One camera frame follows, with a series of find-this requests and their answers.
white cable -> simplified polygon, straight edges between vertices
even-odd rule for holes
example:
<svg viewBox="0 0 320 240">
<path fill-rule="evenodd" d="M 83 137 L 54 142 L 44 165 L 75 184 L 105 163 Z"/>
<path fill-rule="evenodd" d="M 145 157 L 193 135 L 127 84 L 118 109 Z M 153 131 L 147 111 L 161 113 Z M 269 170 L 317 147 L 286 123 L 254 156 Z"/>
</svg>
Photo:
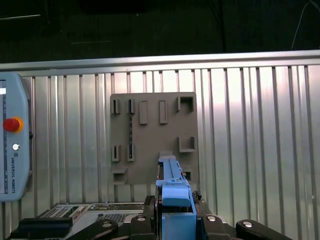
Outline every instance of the white cable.
<svg viewBox="0 0 320 240">
<path fill-rule="evenodd" d="M 301 20 L 302 20 L 302 17 L 304 16 L 304 13 L 305 13 L 305 10 L 307 8 L 307 6 L 309 4 L 312 4 L 320 13 L 320 7 L 318 6 L 318 4 L 316 4 L 313 0 L 309 0 L 303 7 L 302 9 L 302 12 L 301 12 L 301 15 L 300 15 L 300 20 L 299 20 L 299 23 L 298 23 L 298 26 L 296 28 L 296 31 L 295 31 L 295 34 L 294 34 L 294 38 L 293 38 L 293 41 L 292 41 L 292 46 L 291 46 L 291 50 L 294 49 L 294 45 L 295 45 L 295 42 L 296 42 L 296 38 L 297 38 L 297 34 L 298 34 L 298 31 L 299 31 L 299 28 L 300 28 L 300 24 L 301 24 Z"/>
</svg>

dark background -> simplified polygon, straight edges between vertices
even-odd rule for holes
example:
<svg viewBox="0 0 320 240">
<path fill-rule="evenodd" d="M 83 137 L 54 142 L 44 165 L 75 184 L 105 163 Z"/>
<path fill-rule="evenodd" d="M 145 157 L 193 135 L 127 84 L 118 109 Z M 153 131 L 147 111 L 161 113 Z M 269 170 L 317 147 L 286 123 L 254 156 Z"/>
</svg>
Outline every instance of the dark background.
<svg viewBox="0 0 320 240">
<path fill-rule="evenodd" d="M 0 19 L 0 62 L 288 51 L 307 2 L 1 0 L 0 18 L 41 16 Z M 309 4 L 294 50 L 319 49 L 319 23 Z"/>
</svg>

red emergency stop button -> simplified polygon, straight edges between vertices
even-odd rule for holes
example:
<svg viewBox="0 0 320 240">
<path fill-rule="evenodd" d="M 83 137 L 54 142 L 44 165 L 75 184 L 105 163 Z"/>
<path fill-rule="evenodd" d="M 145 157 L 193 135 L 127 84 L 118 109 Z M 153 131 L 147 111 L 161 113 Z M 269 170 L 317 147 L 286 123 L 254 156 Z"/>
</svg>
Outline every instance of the red emergency stop button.
<svg viewBox="0 0 320 240">
<path fill-rule="evenodd" d="M 15 118 L 7 118 L 3 121 L 3 128 L 7 132 L 15 132 L 20 128 L 20 122 Z"/>
</svg>

metal grille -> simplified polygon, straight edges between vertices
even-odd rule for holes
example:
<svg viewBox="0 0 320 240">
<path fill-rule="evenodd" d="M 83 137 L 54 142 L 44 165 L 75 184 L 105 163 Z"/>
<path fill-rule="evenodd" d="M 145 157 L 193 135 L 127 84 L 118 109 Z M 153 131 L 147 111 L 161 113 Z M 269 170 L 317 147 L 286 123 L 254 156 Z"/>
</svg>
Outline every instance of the metal grille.
<svg viewBox="0 0 320 240">
<path fill-rule="evenodd" d="M 55 215 L 55 217 L 56 217 L 56 218 L 62 217 L 62 216 L 65 215 L 70 209 L 71 209 L 71 207 L 64 207 L 64 208 L 62 208 L 62 209 Z"/>
<path fill-rule="evenodd" d="M 105 214 L 103 216 L 98 216 L 95 221 L 102 219 L 109 219 L 118 223 L 119 227 L 124 223 L 127 216 L 133 213 L 116 213 L 116 214 Z"/>
<path fill-rule="evenodd" d="M 46 214 L 44 214 L 42 216 L 42 218 L 52 218 L 54 215 L 56 215 L 56 213 L 59 212 L 59 210 L 61 210 L 60 208 L 53 208 L 51 210 L 49 210 Z"/>
</svg>

gray pegboard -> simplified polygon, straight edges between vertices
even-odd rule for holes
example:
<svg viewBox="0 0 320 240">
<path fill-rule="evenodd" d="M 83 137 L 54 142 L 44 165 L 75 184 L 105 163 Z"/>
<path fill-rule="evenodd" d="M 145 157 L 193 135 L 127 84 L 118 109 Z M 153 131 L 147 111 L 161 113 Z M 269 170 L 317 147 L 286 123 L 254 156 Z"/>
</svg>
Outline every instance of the gray pegboard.
<svg viewBox="0 0 320 240">
<path fill-rule="evenodd" d="M 154 184 L 160 152 L 173 152 L 199 183 L 194 92 L 113 94 L 110 105 L 113 184 Z"/>
</svg>

